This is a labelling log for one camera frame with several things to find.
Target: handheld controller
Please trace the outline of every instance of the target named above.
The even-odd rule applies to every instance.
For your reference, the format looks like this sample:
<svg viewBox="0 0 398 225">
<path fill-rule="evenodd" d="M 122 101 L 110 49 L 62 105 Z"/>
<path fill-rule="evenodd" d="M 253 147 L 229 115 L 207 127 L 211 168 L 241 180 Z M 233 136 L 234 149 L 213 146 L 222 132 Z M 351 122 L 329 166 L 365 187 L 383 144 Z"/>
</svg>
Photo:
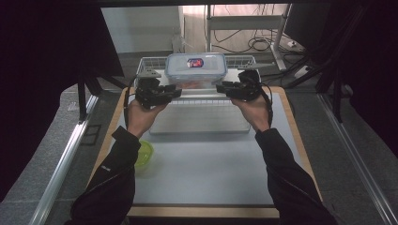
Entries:
<svg viewBox="0 0 398 225">
<path fill-rule="evenodd" d="M 267 103 L 268 123 L 269 126 L 271 126 L 273 118 L 272 99 L 269 99 L 268 95 L 263 90 L 258 72 L 256 70 L 244 70 L 238 74 L 238 77 L 240 82 L 222 82 L 221 85 L 217 84 L 217 92 L 225 93 L 227 97 L 244 101 L 255 100 L 260 95 L 263 96 Z"/>
<path fill-rule="evenodd" d="M 174 84 L 159 85 L 161 83 L 156 78 L 144 78 L 138 81 L 135 91 L 135 98 L 146 109 L 151 106 L 164 105 L 170 103 L 173 98 L 181 97 L 182 89 L 176 90 Z"/>
</svg>

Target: person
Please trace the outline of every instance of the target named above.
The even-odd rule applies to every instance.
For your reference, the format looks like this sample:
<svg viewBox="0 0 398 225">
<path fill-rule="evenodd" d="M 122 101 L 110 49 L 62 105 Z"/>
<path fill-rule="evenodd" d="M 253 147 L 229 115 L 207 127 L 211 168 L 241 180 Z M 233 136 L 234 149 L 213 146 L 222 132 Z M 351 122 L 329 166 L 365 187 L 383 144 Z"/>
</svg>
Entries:
<svg viewBox="0 0 398 225">
<path fill-rule="evenodd" d="M 255 139 L 267 164 L 268 191 L 280 213 L 280 224 L 337 224 L 321 203 L 311 176 L 293 159 L 278 130 L 269 127 L 263 97 L 231 101 L 256 130 Z M 138 158 L 139 139 L 165 107 L 146 110 L 137 100 L 130 103 L 127 129 L 119 127 L 114 132 L 111 152 L 97 168 L 86 191 L 74 202 L 67 225 L 122 223 L 134 199 L 134 163 Z"/>
</svg>

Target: black sleeve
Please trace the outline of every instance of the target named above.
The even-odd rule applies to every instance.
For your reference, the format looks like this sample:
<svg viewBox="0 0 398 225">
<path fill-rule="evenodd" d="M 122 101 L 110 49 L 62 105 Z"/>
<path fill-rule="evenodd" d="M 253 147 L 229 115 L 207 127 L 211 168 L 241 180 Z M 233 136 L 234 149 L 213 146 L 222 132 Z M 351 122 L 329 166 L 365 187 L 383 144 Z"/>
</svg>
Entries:
<svg viewBox="0 0 398 225">
<path fill-rule="evenodd" d="M 85 192 L 74 202 L 66 224 L 120 225 L 135 193 L 134 163 L 141 144 L 119 127 L 111 152 L 97 168 Z"/>
<path fill-rule="evenodd" d="M 267 164 L 268 190 L 281 224 L 337 224 L 323 206 L 313 179 L 294 160 L 278 130 L 257 132 L 255 139 Z"/>
</svg>

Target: clear plastic container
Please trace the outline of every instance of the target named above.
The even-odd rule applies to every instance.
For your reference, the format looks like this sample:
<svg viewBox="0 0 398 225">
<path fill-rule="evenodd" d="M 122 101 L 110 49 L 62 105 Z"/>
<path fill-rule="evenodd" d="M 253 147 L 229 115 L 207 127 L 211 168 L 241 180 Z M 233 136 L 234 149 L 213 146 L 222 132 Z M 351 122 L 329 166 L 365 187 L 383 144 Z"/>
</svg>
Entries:
<svg viewBox="0 0 398 225">
<path fill-rule="evenodd" d="M 164 70 L 168 78 L 180 80 L 218 80 L 226 73 L 225 56 L 221 53 L 170 54 Z"/>
</svg>

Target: metal rail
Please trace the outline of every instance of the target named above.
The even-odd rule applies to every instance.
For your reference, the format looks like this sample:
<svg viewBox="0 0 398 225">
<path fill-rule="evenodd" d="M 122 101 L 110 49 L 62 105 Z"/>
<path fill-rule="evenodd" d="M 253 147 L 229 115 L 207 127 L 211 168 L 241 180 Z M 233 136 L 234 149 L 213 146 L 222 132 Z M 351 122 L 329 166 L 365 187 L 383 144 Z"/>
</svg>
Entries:
<svg viewBox="0 0 398 225">
<path fill-rule="evenodd" d="M 49 216 L 50 211 L 53 207 L 56 196 L 58 195 L 59 189 L 62 187 L 64 183 L 65 176 L 68 173 L 70 163 L 73 161 L 73 157 L 76 153 L 76 150 L 79 146 L 80 140 L 83 137 L 85 129 L 87 127 L 88 121 L 90 120 L 91 114 L 94 110 L 94 106 L 97 103 L 98 98 L 91 96 L 87 101 L 87 117 L 81 123 L 76 125 L 73 130 L 70 139 L 68 141 L 67 147 L 62 154 L 62 157 L 59 159 L 58 165 L 55 168 L 53 176 L 46 187 L 40 202 L 38 202 L 38 207 L 36 208 L 35 213 L 33 214 L 29 225 L 41 225 L 44 224 L 47 216 Z"/>
<path fill-rule="evenodd" d="M 357 147 L 352 142 L 348 132 L 345 130 L 344 125 L 339 123 L 331 110 L 331 104 L 327 94 L 318 94 L 318 97 L 324 107 L 330 122 L 333 124 L 337 135 L 339 136 L 344 148 L 350 157 L 355 169 L 360 176 L 360 180 L 368 191 L 375 207 L 380 214 L 381 218 L 386 225 L 398 225 L 397 217 L 392 212 L 389 201 L 383 193 L 381 187 L 377 184 L 372 174 L 369 172 L 365 162 L 363 161 Z"/>
</svg>

